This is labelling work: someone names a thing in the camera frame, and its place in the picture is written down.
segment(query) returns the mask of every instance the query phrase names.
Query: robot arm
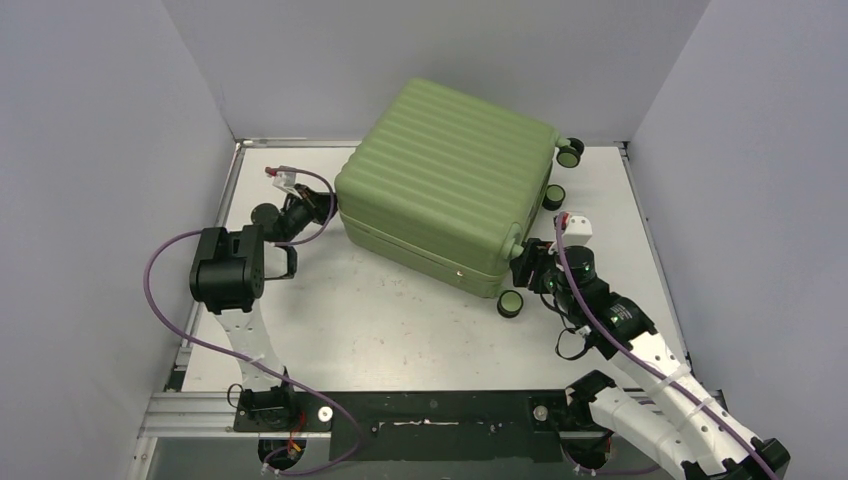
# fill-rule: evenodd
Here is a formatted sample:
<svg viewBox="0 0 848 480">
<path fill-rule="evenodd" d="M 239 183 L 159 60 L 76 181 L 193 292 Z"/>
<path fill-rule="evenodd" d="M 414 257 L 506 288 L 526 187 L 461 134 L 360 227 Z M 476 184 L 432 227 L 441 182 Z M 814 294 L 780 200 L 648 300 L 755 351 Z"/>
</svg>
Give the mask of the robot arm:
<svg viewBox="0 0 848 480">
<path fill-rule="evenodd" d="M 579 305 L 562 265 L 551 252 L 553 242 L 529 239 L 524 253 L 513 260 L 513 283 L 534 293 L 550 293 L 561 313 L 584 336 L 587 347 L 598 351 L 626 373 L 645 391 L 665 414 L 656 417 L 641 405 L 625 402 L 626 396 L 612 380 L 592 372 L 569 387 L 570 401 L 582 408 L 591 420 L 618 432 L 654 459 L 672 476 L 686 480 L 750 480 L 776 478 L 769 475 L 737 440 L 747 442 L 774 472 L 785 470 L 789 454 L 777 440 L 761 441 L 741 425 L 692 376 L 689 368 L 671 352 L 653 322 L 632 300 L 610 290 L 595 272 L 594 253 L 581 245 L 565 249 L 569 273 L 582 300 L 594 312 L 596 320 L 630 355 L 619 351 Z M 643 365 L 660 373 L 657 378 Z M 585 391 L 587 378 L 603 376 Z M 697 401 L 692 402 L 679 387 Z M 710 414 L 718 416 L 716 421 Z M 731 433 L 738 434 L 738 439 Z"/>
<path fill-rule="evenodd" d="M 595 370 L 566 389 L 578 423 L 594 423 L 617 432 L 653 459 L 675 480 L 686 480 L 684 462 L 695 457 L 674 426 L 644 408 L 611 378 Z"/>
<path fill-rule="evenodd" d="M 269 170 L 275 182 L 286 174 L 281 169 Z M 234 350 L 288 375 L 271 345 L 256 300 L 262 296 L 266 279 L 294 277 L 297 252 L 291 240 L 310 223 L 326 224 L 336 208 L 333 193 L 316 193 L 293 182 L 286 189 L 283 208 L 257 206 L 251 214 L 252 225 L 241 231 L 218 227 L 201 232 L 189 287 L 194 299 L 215 315 Z M 266 260 L 271 261 L 267 269 Z M 271 278 L 266 277 L 266 270 Z M 244 410 L 271 427 L 291 424 L 299 414 L 291 385 L 281 384 L 253 362 L 239 360 L 238 364 L 242 376 L 239 403 Z"/>
</svg>

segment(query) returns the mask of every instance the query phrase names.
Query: cable tie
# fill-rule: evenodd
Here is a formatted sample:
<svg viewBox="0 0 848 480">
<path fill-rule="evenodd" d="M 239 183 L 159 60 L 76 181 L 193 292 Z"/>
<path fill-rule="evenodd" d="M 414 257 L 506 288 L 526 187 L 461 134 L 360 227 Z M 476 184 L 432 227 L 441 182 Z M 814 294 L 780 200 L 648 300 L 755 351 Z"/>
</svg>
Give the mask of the cable tie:
<svg viewBox="0 0 848 480">
<path fill-rule="evenodd" d="M 649 397 L 653 397 L 655 393 L 658 393 L 660 390 L 671 385 L 672 382 L 677 381 L 680 377 L 688 374 L 692 370 L 685 363 L 681 363 L 677 370 L 675 370 L 671 375 L 662 379 L 659 383 L 652 385 L 645 389 L 645 394 Z"/>
</svg>

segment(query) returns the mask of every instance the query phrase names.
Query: red wire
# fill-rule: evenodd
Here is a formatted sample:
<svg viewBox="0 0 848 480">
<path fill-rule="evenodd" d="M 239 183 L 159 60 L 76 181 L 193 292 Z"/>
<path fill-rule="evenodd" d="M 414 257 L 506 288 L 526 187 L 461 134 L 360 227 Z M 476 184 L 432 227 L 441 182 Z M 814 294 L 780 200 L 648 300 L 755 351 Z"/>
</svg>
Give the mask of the red wire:
<svg viewBox="0 0 848 480">
<path fill-rule="evenodd" d="M 299 432 L 303 426 L 306 424 L 306 414 L 300 412 L 300 421 L 297 423 L 297 426 L 289 432 L 289 443 L 288 443 L 288 451 L 291 452 L 292 445 L 294 445 L 294 434 Z"/>
</svg>

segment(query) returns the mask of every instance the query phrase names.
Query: screw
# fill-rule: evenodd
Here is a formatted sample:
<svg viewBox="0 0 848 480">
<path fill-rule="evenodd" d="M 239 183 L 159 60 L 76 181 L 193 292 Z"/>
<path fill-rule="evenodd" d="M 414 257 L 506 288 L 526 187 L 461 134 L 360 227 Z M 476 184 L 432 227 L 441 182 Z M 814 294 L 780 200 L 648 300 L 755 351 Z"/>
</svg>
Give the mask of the screw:
<svg viewBox="0 0 848 480">
<path fill-rule="evenodd" d="M 544 422 L 548 419 L 548 407 L 544 405 L 539 405 L 538 407 L 533 409 L 533 418 L 540 422 Z"/>
</svg>

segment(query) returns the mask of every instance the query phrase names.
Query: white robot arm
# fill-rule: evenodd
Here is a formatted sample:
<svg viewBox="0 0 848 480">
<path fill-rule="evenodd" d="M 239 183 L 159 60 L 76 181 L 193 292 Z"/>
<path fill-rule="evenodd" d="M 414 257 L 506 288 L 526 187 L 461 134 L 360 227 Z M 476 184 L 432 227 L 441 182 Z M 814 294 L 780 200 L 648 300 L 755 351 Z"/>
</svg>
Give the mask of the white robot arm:
<svg viewBox="0 0 848 480">
<path fill-rule="evenodd" d="M 584 336 L 586 348 L 596 348 L 632 378 L 665 418 L 629 400 L 597 371 L 566 389 L 570 408 L 617 432 L 675 479 L 782 478 L 789 462 L 783 445 L 761 440 L 717 404 L 639 306 L 598 278 L 594 253 L 585 241 L 570 241 L 565 221 L 570 224 L 568 216 L 556 220 L 556 245 L 525 242 L 510 264 L 514 286 L 553 294 L 555 308 Z"/>
</svg>

